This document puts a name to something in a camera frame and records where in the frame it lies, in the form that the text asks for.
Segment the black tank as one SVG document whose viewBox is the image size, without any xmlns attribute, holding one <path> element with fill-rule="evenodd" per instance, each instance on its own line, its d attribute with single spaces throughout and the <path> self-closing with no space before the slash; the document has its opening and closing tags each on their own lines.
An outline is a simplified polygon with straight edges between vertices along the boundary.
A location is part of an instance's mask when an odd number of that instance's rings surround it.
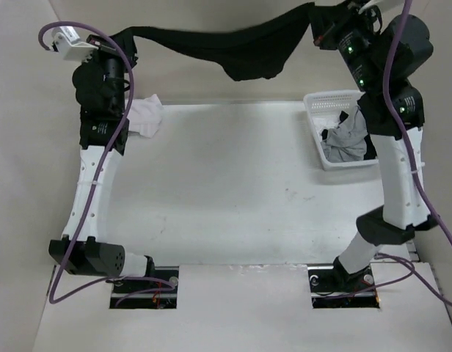
<svg viewBox="0 0 452 352">
<path fill-rule="evenodd" d="M 185 56 L 217 63 L 234 81 L 272 79 L 302 40 L 313 2 L 265 23 L 232 32 L 190 32 L 153 26 L 130 26 L 136 37 L 151 40 Z"/>
<path fill-rule="evenodd" d="M 364 161 L 377 159 L 376 148 L 373 145 L 371 136 L 368 134 L 365 137 L 366 153 L 364 155 Z"/>
</svg>

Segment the white tank top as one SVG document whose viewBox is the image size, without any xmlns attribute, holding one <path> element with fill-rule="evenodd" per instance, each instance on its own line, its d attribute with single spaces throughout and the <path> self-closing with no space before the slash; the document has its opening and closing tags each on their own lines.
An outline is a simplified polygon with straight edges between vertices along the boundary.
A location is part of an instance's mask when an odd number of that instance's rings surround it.
<svg viewBox="0 0 452 352">
<path fill-rule="evenodd" d="M 128 113 L 129 132 L 153 138 L 161 127 L 163 105 L 158 95 L 133 99 Z"/>
</svg>

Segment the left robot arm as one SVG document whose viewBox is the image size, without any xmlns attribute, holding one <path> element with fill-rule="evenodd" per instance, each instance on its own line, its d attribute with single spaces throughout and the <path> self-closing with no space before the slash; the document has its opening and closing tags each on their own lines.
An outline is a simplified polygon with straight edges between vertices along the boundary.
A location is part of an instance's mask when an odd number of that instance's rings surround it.
<svg viewBox="0 0 452 352">
<path fill-rule="evenodd" d="M 52 31 L 53 49 L 68 61 L 79 62 L 72 76 L 80 109 L 80 169 L 73 207 L 50 256 L 69 274 L 130 276 L 139 292 L 156 283 L 151 257 L 133 254 L 107 240 L 109 200 L 117 168 L 125 152 L 129 121 L 126 97 L 133 87 L 125 75 L 136 55 L 121 57 L 113 45 L 91 35 L 82 40 L 71 26 Z"/>
</svg>

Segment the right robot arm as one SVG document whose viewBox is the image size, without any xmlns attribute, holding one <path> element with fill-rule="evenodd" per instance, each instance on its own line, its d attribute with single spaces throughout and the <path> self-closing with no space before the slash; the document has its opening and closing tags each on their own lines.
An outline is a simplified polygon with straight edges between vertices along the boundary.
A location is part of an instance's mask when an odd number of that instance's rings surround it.
<svg viewBox="0 0 452 352">
<path fill-rule="evenodd" d="M 333 263 L 333 285 L 348 290 L 381 247 L 437 224 L 420 195 L 425 116 L 422 95 L 409 82 L 434 47 L 427 25 L 407 11 L 375 29 L 381 11 L 369 1 L 317 6 L 309 19 L 314 44 L 340 53 L 362 93 L 358 105 L 382 177 L 383 205 L 357 218 L 356 235 Z"/>
</svg>

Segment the grey tank top in basket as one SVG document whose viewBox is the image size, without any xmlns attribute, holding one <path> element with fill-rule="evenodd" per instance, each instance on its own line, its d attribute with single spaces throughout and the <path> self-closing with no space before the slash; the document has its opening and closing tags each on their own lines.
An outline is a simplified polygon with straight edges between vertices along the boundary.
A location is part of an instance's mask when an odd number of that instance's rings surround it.
<svg viewBox="0 0 452 352">
<path fill-rule="evenodd" d="M 363 161 L 368 147 L 365 118 L 359 106 L 351 111 L 342 111 L 339 124 L 321 132 L 321 148 L 330 163 Z"/>
</svg>

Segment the black tank top over rim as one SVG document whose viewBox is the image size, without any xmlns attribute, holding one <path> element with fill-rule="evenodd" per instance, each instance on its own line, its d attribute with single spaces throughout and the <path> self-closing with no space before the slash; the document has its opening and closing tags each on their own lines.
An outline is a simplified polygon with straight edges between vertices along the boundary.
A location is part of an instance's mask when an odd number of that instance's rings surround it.
<svg viewBox="0 0 452 352">
<path fill-rule="evenodd" d="M 377 159 L 376 148 L 373 145 L 371 136 L 368 134 L 365 137 L 366 153 L 364 155 L 364 161 Z"/>
</svg>

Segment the white plastic laundry basket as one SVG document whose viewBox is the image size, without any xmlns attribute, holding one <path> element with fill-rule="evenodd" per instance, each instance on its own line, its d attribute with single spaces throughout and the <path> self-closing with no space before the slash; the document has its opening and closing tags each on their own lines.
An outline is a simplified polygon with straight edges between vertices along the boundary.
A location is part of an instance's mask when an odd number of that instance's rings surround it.
<svg viewBox="0 0 452 352">
<path fill-rule="evenodd" d="M 362 92 L 359 90 L 345 89 L 326 92 L 315 92 L 304 96 L 303 103 L 307 112 L 307 122 L 317 149 L 318 156 L 324 171 L 335 171 L 341 169 L 355 169 L 378 164 L 376 159 L 346 163 L 330 163 L 324 157 L 321 148 L 321 132 L 318 133 L 313 124 L 312 118 L 317 116 L 338 115 L 342 111 L 349 112 L 361 98 Z"/>
</svg>

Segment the right metal table rail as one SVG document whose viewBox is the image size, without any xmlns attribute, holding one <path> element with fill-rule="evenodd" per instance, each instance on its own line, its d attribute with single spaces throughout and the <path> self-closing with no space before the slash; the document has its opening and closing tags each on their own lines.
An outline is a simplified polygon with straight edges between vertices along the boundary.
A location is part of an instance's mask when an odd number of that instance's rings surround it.
<svg viewBox="0 0 452 352">
<path fill-rule="evenodd" d="M 409 258 L 412 262 L 418 263 L 420 261 L 420 257 L 418 255 L 417 248 L 413 240 L 406 242 L 407 251 L 409 253 Z"/>
</svg>

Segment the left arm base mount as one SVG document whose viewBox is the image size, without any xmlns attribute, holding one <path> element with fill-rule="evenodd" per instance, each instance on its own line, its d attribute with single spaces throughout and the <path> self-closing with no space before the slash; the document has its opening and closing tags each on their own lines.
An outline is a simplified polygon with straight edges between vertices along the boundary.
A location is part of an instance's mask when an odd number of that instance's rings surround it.
<svg viewBox="0 0 452 352">
<path fill-rule="evenodd" d="M 175 309 L 177 307 L 179 267 L 157 267 L 153 273 L 163 282 L 126 280 L 115 282 L 110 295 L 110 309 Z"/>
</svg>

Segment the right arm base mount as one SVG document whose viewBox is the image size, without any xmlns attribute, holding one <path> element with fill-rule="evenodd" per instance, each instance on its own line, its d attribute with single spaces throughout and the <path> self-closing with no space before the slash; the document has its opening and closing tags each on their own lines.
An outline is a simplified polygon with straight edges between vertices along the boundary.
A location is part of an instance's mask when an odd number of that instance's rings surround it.
<svg viewBox="0 0 452 352">
<path fill-rule="evenodd" d="M 331 265 L 308 266 L 311 303 L 314 309 L 378 309 L 379 300 L 370 267 L 344 283 L 336 279 Z"/>
</svg>

